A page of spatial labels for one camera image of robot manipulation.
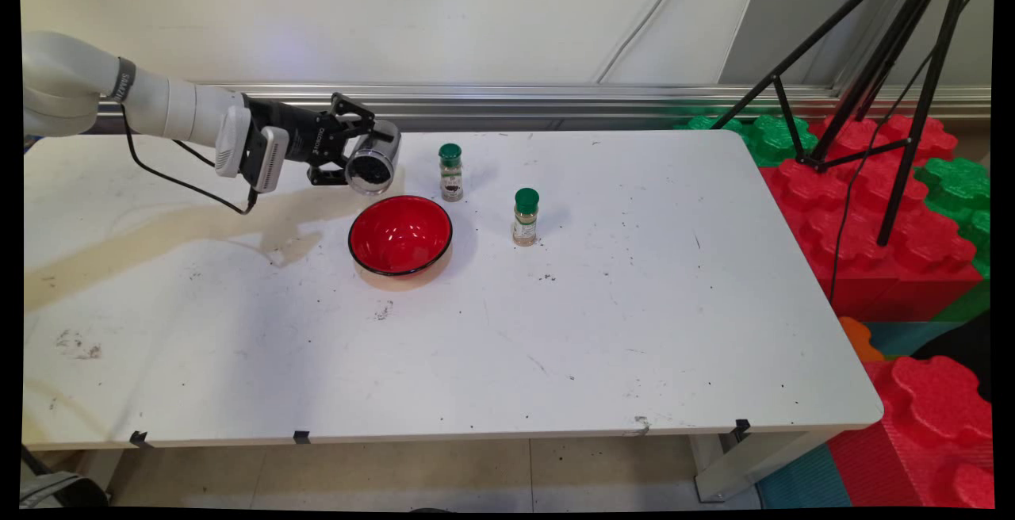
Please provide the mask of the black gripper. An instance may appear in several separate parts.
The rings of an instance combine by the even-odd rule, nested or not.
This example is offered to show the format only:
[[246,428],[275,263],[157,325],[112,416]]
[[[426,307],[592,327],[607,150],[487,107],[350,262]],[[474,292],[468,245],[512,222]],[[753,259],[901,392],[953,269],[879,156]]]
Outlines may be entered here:
[[284,159],[308,164],[308,180],[312,186],[347,186],[344,149],[352,138],[377,135],[393,142],[396,125],[378,120],[369,109],[344,94],[333,93],[327,111],[293,107],[281,101],[257,100],[244,94],[244,108],[249,109],[251,123],[247,134],[242,168],[249,158],[261,160],[265,149],[257,147],[254,136],[266,126],[289,133],[289,147]]

